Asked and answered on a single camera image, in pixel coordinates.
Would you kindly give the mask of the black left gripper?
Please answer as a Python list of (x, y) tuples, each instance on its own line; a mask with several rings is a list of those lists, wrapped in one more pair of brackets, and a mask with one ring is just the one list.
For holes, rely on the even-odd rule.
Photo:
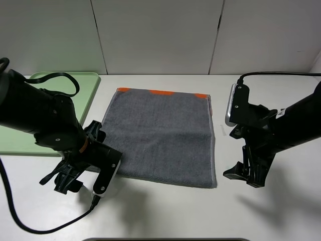
[(44, 122), (34, 131), (36, 144), (57, 151), (63, 160), (55, 169), (42, 178), (40, 185), (48, 183), (56, 174), (54, 190), (67, 194), (79, 192), (83, 182), (77, 178), (89, 167), (100, 169), (107, 163), (120, 158), (122, 153), (103, 144), (105, 133), (101, 123), (93, 121), (83, 129), (76, 119), (56, 119)]

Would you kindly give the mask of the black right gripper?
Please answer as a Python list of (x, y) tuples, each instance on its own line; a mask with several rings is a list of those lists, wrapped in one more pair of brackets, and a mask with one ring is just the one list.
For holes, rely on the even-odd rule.
[(276, 119), (277, 110), (269, 110), (262, 105), (249, 105), (247, 125), (237, 124), (230, 136), (244, 139), (243, 163), (223, 172), (230, 180), (241, 180), (252, 187), (264, 187), (265, 179), (276, 155), (275, 140), (271, 124)]

